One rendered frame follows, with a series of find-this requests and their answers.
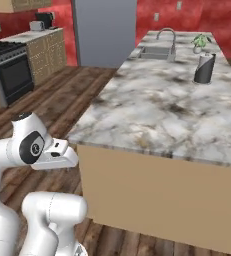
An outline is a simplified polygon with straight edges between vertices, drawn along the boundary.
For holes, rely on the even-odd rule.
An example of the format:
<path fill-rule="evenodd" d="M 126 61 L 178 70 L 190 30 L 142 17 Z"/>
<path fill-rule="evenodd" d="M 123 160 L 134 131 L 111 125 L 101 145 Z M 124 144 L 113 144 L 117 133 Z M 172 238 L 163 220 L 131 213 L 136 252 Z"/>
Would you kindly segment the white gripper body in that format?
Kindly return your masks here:
<path fill-rule="evenodd" d="M 64 154 L 61 156 L 51 156 L 47 160 L 38 160 L 32 164 L 31 167 L 34 170 L 52 170 L 61 168 L 71 168 L 78 164 L 78 156 L 75 151 L 68 147 Z"/>

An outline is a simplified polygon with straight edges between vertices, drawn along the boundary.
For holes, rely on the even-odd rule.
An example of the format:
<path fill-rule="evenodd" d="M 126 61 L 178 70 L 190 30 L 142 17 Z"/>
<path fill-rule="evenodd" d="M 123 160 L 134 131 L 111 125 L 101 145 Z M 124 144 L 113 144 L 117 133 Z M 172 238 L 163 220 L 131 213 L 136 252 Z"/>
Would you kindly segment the black and steel stove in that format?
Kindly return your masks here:
<path fill-rule="evenodd" d="M 33 90 L 26 44 L 0 41 L 0 105 L 8 107 Z"/>

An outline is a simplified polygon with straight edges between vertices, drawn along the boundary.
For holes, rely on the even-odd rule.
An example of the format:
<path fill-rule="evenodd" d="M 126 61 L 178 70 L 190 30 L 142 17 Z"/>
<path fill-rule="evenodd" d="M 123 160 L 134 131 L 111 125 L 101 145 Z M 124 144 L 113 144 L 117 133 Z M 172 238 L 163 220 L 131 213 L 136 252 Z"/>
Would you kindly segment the grey fridge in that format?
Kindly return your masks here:
<path fill-rule="evenodd" d="M 135 48 L 137 0 L 71 0 L 80 66 L 119 68 Z"/>

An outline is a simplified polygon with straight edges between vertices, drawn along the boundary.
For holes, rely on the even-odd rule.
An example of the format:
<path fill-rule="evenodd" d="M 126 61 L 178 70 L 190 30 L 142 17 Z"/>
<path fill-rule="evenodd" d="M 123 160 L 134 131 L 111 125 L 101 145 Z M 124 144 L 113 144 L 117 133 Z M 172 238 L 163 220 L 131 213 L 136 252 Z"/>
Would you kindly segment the beige base cupboard run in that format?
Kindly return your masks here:
<path fill-rule="evenodd" d="M 2 38 L 2 41 L 26 44 L 33 81 L 36 86 L 67 65 L 62 28 L 26 31 Z"/>

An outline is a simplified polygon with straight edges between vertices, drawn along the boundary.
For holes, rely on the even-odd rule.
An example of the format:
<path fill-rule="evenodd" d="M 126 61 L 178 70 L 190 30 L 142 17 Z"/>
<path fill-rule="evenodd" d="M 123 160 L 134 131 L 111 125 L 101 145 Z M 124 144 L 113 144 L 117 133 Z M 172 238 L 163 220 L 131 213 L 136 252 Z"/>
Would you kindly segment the tan kitchen island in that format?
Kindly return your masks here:
<path fill-rule="evenodd" d="M 216 42 L 210 84 L 194 83 L 192 32 L 170 49 L 148 32 L 68 135 L 95 222 L 231 254 L 231 67 Z"/>

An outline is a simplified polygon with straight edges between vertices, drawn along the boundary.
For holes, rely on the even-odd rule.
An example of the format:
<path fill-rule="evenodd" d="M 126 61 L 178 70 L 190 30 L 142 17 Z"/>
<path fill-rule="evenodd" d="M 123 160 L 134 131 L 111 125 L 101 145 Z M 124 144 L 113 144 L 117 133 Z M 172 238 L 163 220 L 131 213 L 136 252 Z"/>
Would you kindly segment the silver toaster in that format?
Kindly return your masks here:
<path fill-rule="evenodd" d="M 43 21 L 31 21 L 29 23 L 31 31 L 44 31 L 45 26 Z"/>

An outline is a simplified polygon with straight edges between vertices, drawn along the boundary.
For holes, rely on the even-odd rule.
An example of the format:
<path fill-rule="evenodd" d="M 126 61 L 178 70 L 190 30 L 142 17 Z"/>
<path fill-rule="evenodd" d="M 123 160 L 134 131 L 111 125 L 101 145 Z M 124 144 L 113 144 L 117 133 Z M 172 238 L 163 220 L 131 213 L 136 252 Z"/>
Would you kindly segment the black coffee machine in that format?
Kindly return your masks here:
<path fill-rule="evenodd" d="M 52 12 L 36 12 L 35 17 L 38 21 L 42 21 L 44 23 L 44 27 L 46 29 L 53 26 L 54 15 Z"/>

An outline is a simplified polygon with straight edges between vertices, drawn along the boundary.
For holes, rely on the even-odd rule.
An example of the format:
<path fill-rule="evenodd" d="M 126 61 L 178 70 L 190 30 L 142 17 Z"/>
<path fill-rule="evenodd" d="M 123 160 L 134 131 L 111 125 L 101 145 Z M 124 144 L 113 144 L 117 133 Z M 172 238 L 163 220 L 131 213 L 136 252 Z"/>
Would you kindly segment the steel sink basin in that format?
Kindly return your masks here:
<path fill-rule="evenodd" d="M 170 49 L 167 47 L 145 46 L 141 48 L 137 57 L 141 59 L 167 60 L 169 55 Z"/>

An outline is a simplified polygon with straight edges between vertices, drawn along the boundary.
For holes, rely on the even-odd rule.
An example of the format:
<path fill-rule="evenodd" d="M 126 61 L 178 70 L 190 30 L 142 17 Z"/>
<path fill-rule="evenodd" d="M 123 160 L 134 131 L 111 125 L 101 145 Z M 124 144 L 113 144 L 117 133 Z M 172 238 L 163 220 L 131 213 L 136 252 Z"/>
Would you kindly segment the silver arched tap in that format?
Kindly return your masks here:
<path fill-rule="evenodd" d="M 161 29 L 157 36 L 156 36 L 156 39 L 159 40 L 159 36 L 160 34 L 163 32 L 163 31 L 170 31 L 173 33 L 173 41 L 172 41 L 172 45 L 170 47 L 170 50 L 169 50 L 169 54 L 168 54 L 168 58 L 167 58 L 167 61 L 169 62 L 174 62 L 175 61 L 175 57 L 176 57 L 176 46 L 175 46 L 175 43 L 176 43 L 176 34 L 175 34 L 175 31 L 172 29 L 172 28 L 163 28 Z"/>

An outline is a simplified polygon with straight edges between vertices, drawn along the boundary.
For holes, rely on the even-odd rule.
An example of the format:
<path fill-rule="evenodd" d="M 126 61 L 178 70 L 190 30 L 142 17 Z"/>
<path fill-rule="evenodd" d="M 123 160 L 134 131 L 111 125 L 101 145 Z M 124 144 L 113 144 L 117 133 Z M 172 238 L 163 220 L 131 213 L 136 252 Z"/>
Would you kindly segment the black paper towel roll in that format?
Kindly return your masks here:
<path fill-rule="evenodd" d="M 193 81 L 198 84 L 209 84 L 216 60 L 214 53 L 204 53 L 199 57 L 199 63 L 195 70 Z"/>

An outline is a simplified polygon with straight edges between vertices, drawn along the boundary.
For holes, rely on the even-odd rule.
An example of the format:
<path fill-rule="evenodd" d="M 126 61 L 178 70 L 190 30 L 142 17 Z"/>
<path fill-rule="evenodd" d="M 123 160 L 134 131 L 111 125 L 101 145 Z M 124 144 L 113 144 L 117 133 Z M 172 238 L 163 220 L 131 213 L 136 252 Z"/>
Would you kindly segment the small green potted plant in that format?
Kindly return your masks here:
<path fill-rule="evenodd" d="M 192 43 L 194 44 L 193 53 L 199 54 L 205 48 L 207 43 L 211 43 L 211 38 L 204 34 L 199 34 L 193 39 Z"/>

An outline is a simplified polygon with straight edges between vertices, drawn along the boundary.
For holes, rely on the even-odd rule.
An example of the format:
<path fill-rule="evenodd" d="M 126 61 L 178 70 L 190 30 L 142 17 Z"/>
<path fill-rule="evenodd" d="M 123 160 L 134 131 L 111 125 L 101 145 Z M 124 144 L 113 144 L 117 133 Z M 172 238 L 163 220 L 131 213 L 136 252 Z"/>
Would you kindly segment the beige wall cupboard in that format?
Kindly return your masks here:
<path fill-rule="evenodd" d="M 0 0 L 0 13 L 16 13 L 50 7 L 53 0 Z"/>

